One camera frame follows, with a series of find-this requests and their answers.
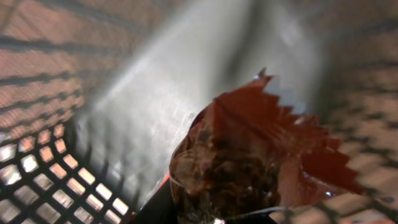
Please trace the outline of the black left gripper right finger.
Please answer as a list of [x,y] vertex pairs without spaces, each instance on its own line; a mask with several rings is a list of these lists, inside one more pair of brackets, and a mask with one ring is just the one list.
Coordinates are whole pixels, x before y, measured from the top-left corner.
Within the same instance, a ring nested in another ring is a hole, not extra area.
[[277,222],[269,214],[257,213],[228,218],[225,220],[225,224],[277,224]]

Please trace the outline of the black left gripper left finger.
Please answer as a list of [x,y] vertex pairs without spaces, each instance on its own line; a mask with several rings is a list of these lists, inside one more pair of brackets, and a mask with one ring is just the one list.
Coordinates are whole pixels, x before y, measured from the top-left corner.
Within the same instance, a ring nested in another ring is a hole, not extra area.
[[177,211],[172,198],[170,179],[163,181],[155,194],[130,219],[129,224],[177,224]]

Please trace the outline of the red candy bar wrapper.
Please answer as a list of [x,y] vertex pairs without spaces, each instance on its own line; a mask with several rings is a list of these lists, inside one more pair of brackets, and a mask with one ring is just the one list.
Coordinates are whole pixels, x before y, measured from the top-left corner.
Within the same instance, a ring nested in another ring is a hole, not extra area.
[[364,193],[340,140],[282,95],[262,70],[197,115],[169,165],[179,223],[235,222]]

